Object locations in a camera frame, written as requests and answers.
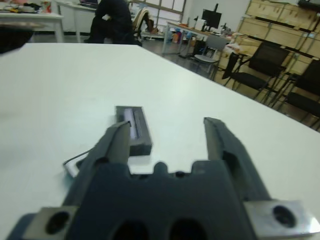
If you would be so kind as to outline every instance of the floor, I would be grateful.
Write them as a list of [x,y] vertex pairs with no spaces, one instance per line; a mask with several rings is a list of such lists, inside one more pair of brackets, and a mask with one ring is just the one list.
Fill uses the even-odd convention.
[[[88,37],[87,36],[81,36],[81,41],[87,39]],[[36,34],[34,37],[33,37],[34,41],[36,43],[56,43],[56,38],[54,35],[39,35],[39,34]],[[76,40],[76,36],[74,35],[67,35],[67,36],[64,36],[64,41],[66,43],[76,43],[77,40]],[[156,39],[146,39],[143,41],[143,47],[159,56],[162,56],[162,46],[163,46],[163,41],[161,40],[156,40]],[[186,49],[187,48],[187,45],[184,44],[182,45],[182,52],[181,52],[181,55],[185,55],[186,54]],[[167,53],[175,53],[178,49],[178,45],[177,44],[174,44],[174,43],[170,43],[170,44],[167,44],[167,50],[166,52]],[[193,48],[190,47],[189,49],[189,53],[191,53],[193,51]],[[182,57],[179,57],[177,54],[166,54],[164,55],[164,58],[168,59],[169,61],[177,64],[177,65],[180,65],[182,66],[183,68],[186,68],[190,71],[193,71],[205,78],[208,78],[208,67],[207,66],[200,66],[199,68],[198,67],[198,64],[196,64],[192,59],[190,58],[182,58]],[[224,85],[226,83],[226,80],[223,80],[222,79],[222,75],[223,75],[223,71],[219,70],[215,76],[215,82],[219,83],[219,84],[222,84]],[[230,88],[232,89],[233,87],[233,80],[231,80],[228,85],[226,86],[227,88]],[[236,90],[238,93],[242,94],[242,95],[245,95],[249,98],[252,98],[256,93],[257,91],[252,89],[252,88],[249,88],[245,85],[241,85],[237,90]],[[258,102],[261,102],[262,100],[264,100],[264,97],[266,96],[266,93],[267,91],[263,91],[256,99],[256,101]],[[277,102],[275,104],[275,106],[273,107],[275,110],[278,109],[278,106],[281,104],[281,102]],[[287,115],[288,117],[290,118],[293,118],[297,121],[300,121],[305,115],[306,115],[306,112],[305,111],[302,111],[296,107],[293,107],[289,104],[284,104],[283,107],[281,108],[281,113]],[[316,117],[312,116],[311,114],[309,114],[303,121],[302,121],[302,124],[305,124],[306,126],[310,126],[311,124],[313,124],[315,121],[317,120]]]

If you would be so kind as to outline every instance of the metal bar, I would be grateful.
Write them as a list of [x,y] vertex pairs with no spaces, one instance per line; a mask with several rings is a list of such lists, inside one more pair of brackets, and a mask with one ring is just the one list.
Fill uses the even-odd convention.
[[[160,0],[159,2],[159,7],[161,6],[162,4],[162,0]],[[160,9],[158,9],[158,15],[156,16],[156,27],[158,27],[158,24],[159,24],[159,15],[160,15]]]
[[180,16],[180,17],[181,17],[180,22],[182,22],[182,19],[184,18],[186,1],[187,1],[187,0],[183,0],[183,7],[182,7],[182,14],[181,14],[181,16]]

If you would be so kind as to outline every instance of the white desk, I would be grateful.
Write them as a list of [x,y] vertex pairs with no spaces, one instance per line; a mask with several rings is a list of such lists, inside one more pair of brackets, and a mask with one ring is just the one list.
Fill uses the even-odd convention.
[[[7,6],[7,3],[0,3],[0,9]],[[62,28],[63,16],[57,13],[14,13],[0,12],[0,22],[32,22],[32,23],[52,23],[54,33],[58,43],[64,42],[64,32]]]
[[78,24],[78,12],[92,12],[92,13],[94,13],[96,10],[94,8],[81,6],[81,5],[78,5],[74,2],[67,1],[67,0],[55,0],[55,2],[57,4],[57,9],[58,9],[59,14],[61,14],[61,6],[69,8],[73,11],[73,21],[74,21],[76,40],[78,43],[81,43],[80,29],[79,29],[79,24]]
[[133,173],[158,161],[189,172],[207,159],[203,118],[221,119],[271,196],[301,200],[320,220],[318,132],[139,46],[27,44],[0,57],[0,72],[0,239],[22,215],[60,206],[63,161],[94,146],[118,105],[143,106],[153,141]]

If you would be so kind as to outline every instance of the person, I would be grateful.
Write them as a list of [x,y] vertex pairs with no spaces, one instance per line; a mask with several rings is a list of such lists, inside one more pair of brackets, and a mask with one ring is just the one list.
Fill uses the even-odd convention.
[[113,44],[135,44],[133,24],[125,0],[101,0],[92,20],[90,37],[85,43],[103,44],[105,38]]

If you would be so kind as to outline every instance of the chair leg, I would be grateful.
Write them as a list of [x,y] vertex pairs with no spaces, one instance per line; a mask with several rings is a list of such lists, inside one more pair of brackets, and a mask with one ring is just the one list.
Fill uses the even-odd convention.
[[306,117],[307,117],[308,115],[309,115],[309,113],[307,112],[306,115],[304,115],[304,117],[301,118],[301,120],[300,120],[299,122],[302,123],[302,122],[306,119]]
[[239,82],[238,86],[236,87],[235,91],[238,90],[238,88],[240,87],[241,83]]
[[320,124],[318,125],[318,127],[315,130],[318,131],[319,129],[320,129]]
[[311,124],[310,128],[313,128],[318,122],[320,118],[318,118],[313,124]]
[[259,96],[259,94],[260,94],[261,92],[262,92],[262,89],[257,92],[257,94],[253,97],[253,100],[255,100],[255,99]]
[[210,79],[210,75],[211,75],[211,74],[210,74],[210,73],[211,73],[211,64],[209,64],[209,67],[208,67],[208,70],[207,70],[207,71],[208,71],[208,79]]
[[231,77],[229,77],[228,81],[226,81],[226,83],[223,86],[226,86],[229,83],[230,79]]
[[196,73],[199,72],[199,68],[200,68],[200,62],[198,63],[198,66],[196,66],[196,70],[195,70]]

